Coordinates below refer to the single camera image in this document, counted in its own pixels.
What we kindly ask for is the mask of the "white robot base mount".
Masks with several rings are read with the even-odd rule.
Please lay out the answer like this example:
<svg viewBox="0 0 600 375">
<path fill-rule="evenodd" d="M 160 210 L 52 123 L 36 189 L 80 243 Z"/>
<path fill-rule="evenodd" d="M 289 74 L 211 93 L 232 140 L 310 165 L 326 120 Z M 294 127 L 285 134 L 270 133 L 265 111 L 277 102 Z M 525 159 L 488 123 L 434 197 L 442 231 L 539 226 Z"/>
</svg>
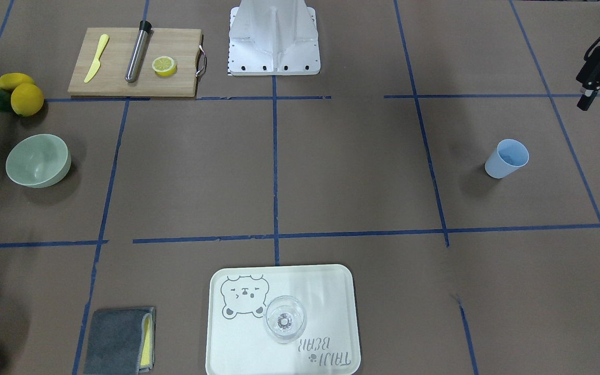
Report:
<svg viewBox="0 0 600 375">
<path fill-rule="evenodd" d="M 230 10 L 230 76 L 314 76 L 320 71 L 317 15 L 305 1 L 242 1 Z"/>
</svg>

